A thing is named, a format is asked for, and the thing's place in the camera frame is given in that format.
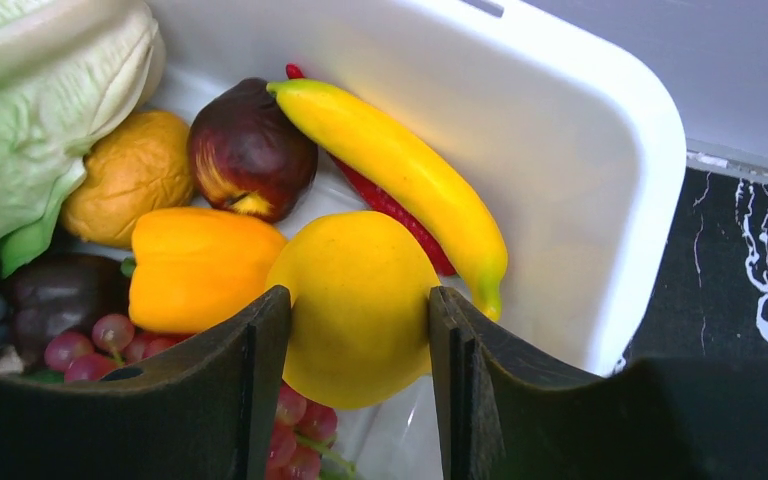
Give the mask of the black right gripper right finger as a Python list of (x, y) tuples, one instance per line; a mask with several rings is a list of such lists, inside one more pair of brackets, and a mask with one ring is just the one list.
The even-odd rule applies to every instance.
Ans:
[(768, 360), (641, 360), (603, 378), (429, 300), (447, 479), (768, 479)]

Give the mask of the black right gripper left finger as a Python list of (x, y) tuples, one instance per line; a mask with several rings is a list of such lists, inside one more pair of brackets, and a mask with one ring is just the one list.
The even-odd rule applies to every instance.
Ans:
[(95, 382), (0, 376), (0, 479), (260, 479), (291, 327), (275, 286)]

